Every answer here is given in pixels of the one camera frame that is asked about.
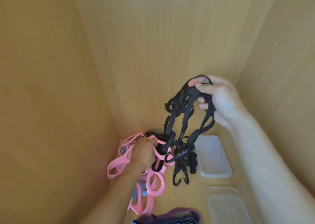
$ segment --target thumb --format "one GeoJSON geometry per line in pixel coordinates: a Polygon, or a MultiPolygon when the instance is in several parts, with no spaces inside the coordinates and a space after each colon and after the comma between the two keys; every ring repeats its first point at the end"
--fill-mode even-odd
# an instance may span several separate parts
{"type": "Polygon", "coordinates": [[[209,85],[209,84],[201,84],[197,83],[195,87],[201,91],[202,93],[210,94],[213,95],[215,92],[220,89],[222,86],[221,85],[209,85]]]}

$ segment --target right hand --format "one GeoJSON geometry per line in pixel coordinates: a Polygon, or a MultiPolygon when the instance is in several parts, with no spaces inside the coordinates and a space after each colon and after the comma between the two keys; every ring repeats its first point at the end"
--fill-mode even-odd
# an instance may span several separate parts
{"type": "MultiPolygon", "coordinates": [[[[224,127],[229,128],[233,120],[248,113],[235,87],[226,79],[208,76],[213,85],[201,84],[208,83],[207,78],[197,77],[192,79],[188,86],[195,86],[199,91],[212,95],[212,102],[216,108],[215,121],[224,127]]],[[[198,98],[199,107],[208,109],[208,104],[204,98],[198,98]]]]}

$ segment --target plastic lid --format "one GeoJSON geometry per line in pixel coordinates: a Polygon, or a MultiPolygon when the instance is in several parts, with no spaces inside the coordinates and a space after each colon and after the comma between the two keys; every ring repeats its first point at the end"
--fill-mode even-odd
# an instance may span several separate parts
{"type": "Polygon", "coordinates": [[[235,188],[210,186],[207,195],[212,224],[252,223],[243,200],[235,188]]]}
{"type": "Polygon", "coordinates": [[[200,135],[195,142],[200,174],[205,178],[228,178],[232,169],[216,135],[200,135]]]}

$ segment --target purple fabric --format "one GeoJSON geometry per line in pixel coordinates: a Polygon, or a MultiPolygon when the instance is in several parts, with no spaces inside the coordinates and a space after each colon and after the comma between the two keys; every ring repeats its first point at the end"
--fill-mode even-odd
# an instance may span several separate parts
{"type": "Polygon", "coordinates": [[[149,223],[159,223],[159,221],[162,220],[167,220],[167,219],[171,219],[174,218],[174,216],[177,216],[181,213],[185,213],[185,212],[190,212],[191,217],[196,221],[199,222],[200,221],[200,215],[198,212],[193,211],[193,210],[189,210],[187,208],[174,208],[172,210],[170,210],[168,213],[162,214],[162,215],[158,215],[158,216],[146,216],[146,215],[142,215],[140,216],[136,221],[141,223],[141,224],[149,224],[149,223]]]}

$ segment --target wooden wall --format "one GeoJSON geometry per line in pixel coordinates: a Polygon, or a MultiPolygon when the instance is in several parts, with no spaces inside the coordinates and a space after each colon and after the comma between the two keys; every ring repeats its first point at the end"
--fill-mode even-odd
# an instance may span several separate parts
{"type": "MultiPolygon", "coordinates": [[[[193,76],[213,74],[235,83],[273,0],[76,3],[119,134],[126,137],[162,131],[164,103],[193,76]]],[[[187,134],[203,116],[197,109],[187,134]]],[[[178,131],[181,122],[175,126],[178,131]]]]}
{"type": "Polygon", "coordinates": [[[315,195],[315,0],[275,0],[237,89],[315,195]]]}
{"type": "Polygon", "coordinates": [[[0,223],[76,223],[118,133],[74,0],[0,3],[0,223]]]}

